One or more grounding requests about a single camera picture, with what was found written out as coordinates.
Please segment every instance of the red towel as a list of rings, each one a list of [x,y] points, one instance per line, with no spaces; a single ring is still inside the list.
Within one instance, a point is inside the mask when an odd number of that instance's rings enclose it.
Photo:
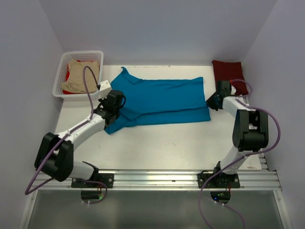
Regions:
[[[241,62],[212,61],[212,64],[216,86],[219,80],[244,80]],[[236,88],[236,95],[249,94],[245,83],[233,82],[232,85]]]

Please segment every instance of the metal frame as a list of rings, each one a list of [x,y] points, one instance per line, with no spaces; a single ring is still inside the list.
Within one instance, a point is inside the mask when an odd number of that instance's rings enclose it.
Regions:
[[[111,190],[179,190],[199,191],[197,174],[201,170],[100,170],[100,173],[113,173],[114,183]],[[281,190],[276,172],[239,171],[241,188],[235,190]],[[37,186],[49,177],[40,174],[33,186]],[[63,182],[50,181],[40,189],[44,190],[80,190],[71,188],[72,179]]]
[[[260,155],[261,163],[265,163],[264,155]],[[162,190],[162,191],[199,191],[197,174],[201,170],[100,170],[100,173],[114,173],[113,188],[110,190]],[[284,229],[291,229],[292,224],[283,200],[280,182],[277,172],[267,169],[259,171],[241,170],[238,172],[241,188],[235,191],[257,190],[274,192],[278,211],[282,219]],[[37,186],[49,177],[41,173],[33,186]],[[80,190],[71,188],[72,179],[63,182],[50,181],[40,189],[42,190]],[[223,189],[204,189],[203,191],[223,191]],[[26,202],[19,229],[26,229],[29,225],[38,191],[32,193]]]

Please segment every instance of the white table surface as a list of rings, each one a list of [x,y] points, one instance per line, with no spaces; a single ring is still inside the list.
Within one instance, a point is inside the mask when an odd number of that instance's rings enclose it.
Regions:
[[[204,78],[207,100],[215,92],[211,66],[125,66],[142,79]],[[113,80],[121,66],[103,66],[102,80]],[[90,113],[89,101],[64,101],[56,133],[82,121]],[[148,125],[123,128],[108,135],[96,133],[74,152],[74,160],[100,169],[213,169],[231,149],[234,118],[210,110],[211,121],[187,124]],[[259,157],[251,156],[242,170],[262,169]]]

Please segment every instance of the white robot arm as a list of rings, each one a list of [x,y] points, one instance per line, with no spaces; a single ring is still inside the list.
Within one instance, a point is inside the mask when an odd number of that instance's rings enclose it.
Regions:
[[[231,94],[231,83],[229,81],[219,81],[217,83],[216,92],[207,100],[207,104],[211,109],[223,109],[235,117],[232,134],[233,147],[226,157],[217,163],[212,174],[198,174],[199,187],[213,174],[241,158],[241,156],[258,152],[261,148],[267,147],[269,141],[268,114],[244,106],[241,97]],[[245,160],[246,157],[240,159],[220,175],[213,177],[207,187],[226,188],[228,184],[234,184],[234,187],[239,188],[237,171]]]
[[[43,137],[34,164],[36,169],[50,150],[60,142],[56,149],[58,152],[53,152],[42,167],[43,173],[60,182],[67,178],[101,182],[98,168],[86,162],[73,160],[77,147],[95,133],[114,123],[120,115],[119,110],[125,104],[126,98],[123,93],[112,90],[108,81],[101,82],[99,90],[100,104],[88,117],[66,131],[56,135],[47,133]]]

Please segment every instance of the beige cloth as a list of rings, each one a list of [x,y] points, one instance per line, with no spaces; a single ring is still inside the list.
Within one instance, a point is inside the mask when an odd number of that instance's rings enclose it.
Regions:
[[[61,84],[61,88],[72,93],[86,93],[85,85],[82,78],[82,71],[85,66],[89,66],[96,78],[99,81],[100,68],[97,61],[94,62],[78,62],[72,59],[68,64],[69,78],[66,82]],[[92,73],[87,68],[85,72],[86,84],[90,93],[97,90],[95,80]]]

